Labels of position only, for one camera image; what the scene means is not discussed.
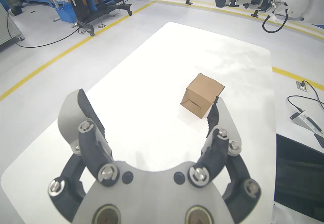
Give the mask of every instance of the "box flap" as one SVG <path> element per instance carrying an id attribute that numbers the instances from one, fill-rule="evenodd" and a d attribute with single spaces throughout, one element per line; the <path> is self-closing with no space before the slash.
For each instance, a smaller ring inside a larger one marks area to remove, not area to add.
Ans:
<path id="1" fill-rule="evenodd" d="M 201 97 L 205 98 L 211 104 L 215 101 L 216 97 L 220 95 L 224 86 L 216 80 L 204 76 L 202 73 L 190 83 L 187 89 L 192 90 Z"/>

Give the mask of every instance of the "yellow floor line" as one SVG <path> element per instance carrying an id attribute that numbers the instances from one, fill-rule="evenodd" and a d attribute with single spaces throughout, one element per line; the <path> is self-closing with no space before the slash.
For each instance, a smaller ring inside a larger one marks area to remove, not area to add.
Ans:
<path id="1" fill-rule="evenodd" d="M 145 6 L 142 6 L 141 8 L 133 11 L 133 14 L 140 12 L 141 10 L 147 8 L 148 6 L 154 4 L 155 1 L 152 1 L 148 4 L 146 4 Z M 130 17 L 129 15 L 124 16 L 122 18 L 120 18 L 119 20 L 116 20 L 115 22 L 111 23 L 110 25 L 102 28 L 101 30 L 96 32 L 96 36 L 103 33 L 104 31 L 108 30 L 109 28 L 117 25 L 118 23 L 122 22 L 123 20 L 127 19 L 128 17 Z M 3 93 L 0 96 L 0 101 L 3 100 L 4 98 L 8 97 L 12 92 L 14 92 L 17 88 L 19 88 L 20 86 L 22 86 L 24 83 L 26 83 L 29 79 L 33 78 L 35 75 L 37 75 L 38 73 L 40 73 L 41 71 L 43 71 L 44 69 L 46 69 L 48 66 L 50 66 L 51 64 L 53 64 L 54 62 L 58 61 L 59 59 L 61 59 L 62 57 L 66 56 L 68 53 L 72 52 L 74 49 L 77 49 L 78 47 L 82 46 L 84 43 L 88 42 L 89 40 L 93 39 L 94 36 L 88 36 L 86 39 L 83 39 L 82 41 L 78 42 L 77 44 L 75 44 L 74 46 L 70 47 L 69 49 L 67 49 L 66 51 L 62 52 L 61 54 L 57 55 L 55 58 L 51 59 L 49 62 L 43 64 L 41 67 L 39 67 L 38 69 L 36 69 L 35 71 L 33 71 L 31 74 L 29 74 L 28 76 L 26 76 L 24 79 L 20 80 L 17 84 L 15 84 L 13 87 L 11 87 L 9 90 L 7 90 L 5 93 Z"/>
<path id="2" fill-rule="evenodd" d="M 191 0 L 191 2 L 194 2 L 194 3 L 200 3 L 200 4 L 205 4 L 205 5 L 210 5 L 210 6 L 214 6 L 214 5 L 215 5 L 214 3 L 201 2 L 201 1 L 196 1 L 196 0 Z M 226 8 L 228 8 L 228 10 L 220 10 L 220 9 L 219 9 L 219 11 L 230 11 L 231 9 L 234 9 L 234 10 L 241 10 L 241 11 L 244 11 L 244 12 L 248 11 L 248 10 L 246 10 L 246 9 L 237 8 L 237 7 L 232 7 L 232 8 L 226 7 Z M 267 14 L 264 14 L 264 13 L 259 13 L 259 15 L 267 16 Z M 305 29 L 309 29 L 309 30 L 311 30 L 311 31 L 314 31 L 314 32 L 317 32 L 317 33 L 320 33 L 320 34 L 324 34 L 323 31 L 321 31 L 321 30 L 317 30 L 317 29 L 312 28 L 312 27 L 304 26 L 304 25 L 301 25 L 301 24 L 298 24 L 298 23 L 293 23 L 293 22 L 290 22 L 290 24 L 297 25 L 297 26 L 299 26 L 299 27 L 302 27 L 302 28 L 305 28 Z"/>
<path id="3" fill-rule="evenodd" d="M 141 8 L 133 11 L 133 14 L 147 8 L 148 6 L 156 3 L 156 2 L 162 2 L 162 3 L 172 3 L 172 4 L 177 4 L 177 5 L 184 5 L 184 6 L 188 6 L 188 7 L 197 7 L 197 8 L 203 8 L 203 9 L 210 9 L 210 10 L 215 10 L 215 11 L 220 11 L 220 12 L 226 12 L 226 13 L 230 13 L 230 14 L 237 14 L 237 15 L 242 15 L 242 16 L 247 16 L 248 15 L 244 15 L 244 14 L 241 14 L 241 13 L 237 13 L 237 12 L 232 12 L 232 11 L 224 11 L 224 10 L 220 10 L 220 9 L 216 9 L 216 8 L 208 8 L 208 7 L 204 7 L 204 6 L 197 6 L 197 5 L 186 5 L 186 4 L 180 4 L 180 3 L 176 3 L 176 2 L 169 2 L 169 1 L 162 1 L 162 0 L 154 0 L 148 4 L 146 4 L 145 6 L 142 6 Z M 122 18 L 120 18 L 119 20 L 111 23 L 110 25 L 102 28 L 101 30 L 99 30 L 98 32 L 96 32 L 96 35 L 98 34 L 101 34 L 103 33 L 104 31 L 106 31 L 107 29 L 117 25 L 118 23 L 120 23 L 121 21 L 127 19 L 129 16 L 124 16 Z M 301 31 L 297 28 L 294 28 L 294 27 L 290 27 L 291 29 L 295 29 L 297 31 Z M 320 39 L 324 39 L 320 36 L 317 36 L 317 35 L 314 35 L 314 34 L 310 34 L 312 36 L 316 36 Z M 84 43 L 88 42 L 89 40 L 91 40 L 93 37 L 92 36 L 89 36 L 87 37 L 86 39 L 82 40 L 81 42 L 78 42 L 77 44 L 75 44 L 74 46 L 70 47 L 69 49 L 67 49 L 66 51 L 62 52 L 61 54 L 59 54 L 58 56 L 56 56 L 55 58 L 51 59 L 49 62 L 45 63 L 44 65 L 42 65 L 41 67 L 39 67 L 37 70 L 33 71 L 31 74 L 29 74 L 28 76 L 26 76 L 24 79 L 22 79 L 21 81 L 19 81 L 17 84 L 15 84 L 12 88 L 10 88 L 9 90 L 7 90 L 5 93 L 3 93 L 1 96 L 0 96 L 0 101 L 3 100 L 4 98 L 6 98 L 7 96 L 9 96 L 12 92 L 14 92 L 17 88 L 19 88 L 21 85 L 23 85 L 24 83 L 26 83 L 29 79 L 31 79 L 32 77 L 34 77 L 35 75 L 37 75 L 38 73 L 40 73 L 42 70 L 44 70 L 45 68 L 47 68 L 48 66 L 50 66 L 52 63 L 56 62 L 57 60 L 61 59 L 62 57 L 64 57 L 65 55 L 67 55 L 68 53 L 70 53 L 71 51 L 73 51 L 74 49 L 80 47 L 81 45 L 83 45 Z M 293 74 L 293 73 L 290 73 L 288 71 L 285 71 L 285 70 L 282 70 L 282 69 L 279 69 L 279 68 L 276 68 L 276 67 L 272 67 L 272 70 L 273 72 L 275 73 L 278 73 L 280 75 L 283 75 L 283 76 L 286 76 L 286 77 L 289 77 L 291 79 L 294 79 L 296 81 L 303 81 L 303 80 L 306 80 L 308 81 L 309 83 L 311 83 L 311 85 L 313 87 L 316 87 L 322 91 L 324 91 L 324 85 L 321 85 L 321 84 L 318 84 L 312 80 L 309 80 L 309 79 L 306 79 L 306 78 L 303 78 L 303 77 L 300 77 L 296 74 Z"/>
<path id="4" fill-rule="evenodd" d="M 306 79 L 304 77 L 300 77 L 300 76 L 298 76 L 296 74 L 290 73 L 290 72 L 285 71 L 285 70 L 281 70 L 281 69 L 276 68 L 276 67 L 272 67 L 272 71 L 274 71 L 275 73 L 278 73 L 278 74 L 280 74 L 282 76 L 289 77 L 291 79 L 299 81 L 299 82 L 302 82 L 303 80 L 305 80 L 305 81 L 309 82 L 313 87 L 316 87 L 316 88 L 320 89 L 321 91 L 324 91 L 324 85 L 316 83 L 316 82 L 314 82 L 312 80 Z"/>
<path id="5" fill-rule="evenodd" d="M 239 12 L 234 12 L 234 11 L 229 11 L 229 10 L 224 10 L 224 9 L 217 9 L 217 8 L 211 8 L 211 7 L 205 7 L 205 6 L 198 6 L 198 5 L 187 5 L 187 4 L 182 4 L 182 3 L 178 3 L 178 2 L 172 2 L 172 1 L 165 1 L 165 0 L 156 0 L 156 2 L 166 3 L 166 4 L 175 4 L 175 5 L 186 6 L 186 7 L 196 7 L 199 9 L 213 10 L 213 11 L 224 12 L 224 13 L 229 13 L 229 14 L 233 14 L 233 15 L 239 15 L 239 16 L 249 18 L 250 20 L 264 21 L 264 19 L 261 19 L 261 18 L 255 18 L 255 17 L 251 17 L 250 15 L 247 15 L 247 14 L 242 14 Z M 272 23 L 272 24 L 276 24 L 276 25 L 281 25 L 281 23 L 275 23 L 274 21 L 271 21 L 271 20 L 268 20 L 268 22 Z M 324 40 L 324 37 L 322 37 L 322 36 L 309 33 L 305 30 L 301 30 L 301 29 L 295 28 L 293 26 L 285 25 L 284 28 L 298 31 L 298 32 L 313 36 L 315 38 L 318 38 L 320 40 Z"/>

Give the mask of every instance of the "blue storage bin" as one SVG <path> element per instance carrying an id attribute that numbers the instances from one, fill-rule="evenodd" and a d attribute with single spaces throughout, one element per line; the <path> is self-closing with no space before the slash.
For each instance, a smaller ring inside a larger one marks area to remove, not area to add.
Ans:
<path id="1" fill-rule="evenodd" d="M 65 3 L 64 6 L 60 6 L 55 9 L 57 14 L 60 16 L 60 19 L 65 22 L 74 23 L 76 15 L 74 13 L 73 7 L 70 3 Z"/>

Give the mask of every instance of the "white table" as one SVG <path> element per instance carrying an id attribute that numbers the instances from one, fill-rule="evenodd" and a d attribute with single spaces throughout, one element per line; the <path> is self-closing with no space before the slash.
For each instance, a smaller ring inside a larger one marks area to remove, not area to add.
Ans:
<path id="1" fill-rule="evenodd" d="M 165 170 L 200 157 L 207 120 L 180 105 L 186 87 L 200 72 L 225 86 L 221 97 L 242 138 L 241 156 L 262 189 L 256 208 L 243 223 L 270 223 L 276 127 L 268 50 L 167 23 L 87 96 L 105 127 L 115 160 L 143 170 Z M 71 154 L 54 122 L 3 174 L 1 186 L 26 224 L 67 223 L 52 205 L 47 187 Z M 86 191 L 94 182 L 88 171 L 81 180 Z M 229 182 L 226 170 L 214 180 L 221 193 Z"/>

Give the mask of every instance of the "black cable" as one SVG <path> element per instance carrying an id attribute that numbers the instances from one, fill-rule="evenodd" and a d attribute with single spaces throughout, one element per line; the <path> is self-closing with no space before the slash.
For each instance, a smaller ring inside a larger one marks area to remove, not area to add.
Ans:
<path id="1" fill-rule="evenodd" d="M 314 90 L 315 95 L 316 95 L 316 98 L 317 98 L 317 101 L 318 101 L 318 103 L 320 104 L 320 106 L 322 107 L 322 109 L 324 110 L 324 107 L 323 107 L 323 105 L 322 105 L 323 102 L 321 102 L 321 101 L 319 100 L 319 96 L 318 96 L 318 94 L 317 94 L 315 88 L 313 88 L 313 86 L 312 86 L 309 82 L 307 82 L 306 80 L 303 80 L 303 81 L 302 81 L 301 86 L 305 86 L 305 83 L 309 84 L 310 87 Z"/>
<path id="2" fill-rule="evenodd" d="M 52 43 L 48 43 L 48 44 L 46 44 L 46 45 L 41 45 L 41 46 L 37 46 L 37 47 L 24 47 L 24 46 L 21 46 L 20 44 L 18 44 L 17 42 L 16 42 L 16 44 L 17 44 L 18 46 L 22 47 L 22 48 L 27 48 L 27 49 L 41 48 L 41 47 L 49 46 L 49 45 L 51 45 L 51 44 L 55 44 L 55 43 L 57 43 L 57 42 L 60 42 L 60 41 L 64 40 L 65 38 L 68 38 L 69 36 L 71 36 L 72 34 L 74 34 L 74 33 L 75 33 L 76 31 L 78 31 L 79 29 L 80 29 L 80 28 L 77 28 L 73 33 L 69 34 L 68 36 L 66 36 L 66 37 L 64 37 L 64 38 L 62 38 L 62 39 L 60 39 L 60 40 L 58 40 L 58 41 L 55 41 L 55 42 L 52 42 Z M 11 33 L 9 32 L 9 12 L 8 12 L 8 14 L 7 14 L 7 30 L 8 30 L 8 33 L 9 33 L 10 37 L 13 38 L 13 37 L 11 36 Z"/>
<path id="3" fill-rule="evenodd" d="M 284 22 L 283 22 L 283 24 L 277 29 L 277 30 L 275 30 L 275 31 L 268 31 L 265 27 L 264 27 L 264 25 L 265 25 L 265 23 L 267 22 L 267 20 L 269 20 L 269 18 L 270 18 L 270 15 L 268 15 L 267 17 L 266 17 L 266 19 L 264 20 L 264 22 L 263 22 L 263 24 L 262 24 L 262 29 L 264 30 L 264 31 L 266 31 L 267 33 L 269 33 L 269 34 L 274 34 L 274 33 L 276 33 L 276 32 L 279 32 L 283 27 L 284 27 L 284 25 L 286 24 L 286 21 L 288 20 L 288 10 L 286 9 L 286 18 L 285 18 L 285 20 L 284 20 Z"/>
<path id="4" fill-rule="evenodd" d="M 296 107 L 297 110 L 299 110 L 301 113 L 303 112 L 303 110 L 302 110 L 301 108 L 297 107 L 295 104 L 293 104 L 293 103 L 289 100 L 289 98 L 292 98 L 292 97 L 300 97 L 300 98 L 304 98 L 304 99 L 311 99 L 311 100 L 314 100 L 314 101 L 319 102 L 321 105 L 324 104 L 324 102 L 322 102 L 322 101 L 318 101 L 317 99 L 313 99 L 313 98 L 309 98 L 309 97 L 305 97 L 305 96 L 300 96 L 300 95 L 292 95 L 292 96 L 289 96 L 289 97 L 287 98 L 288 102 L 289 102 L 292 106 Z"/>

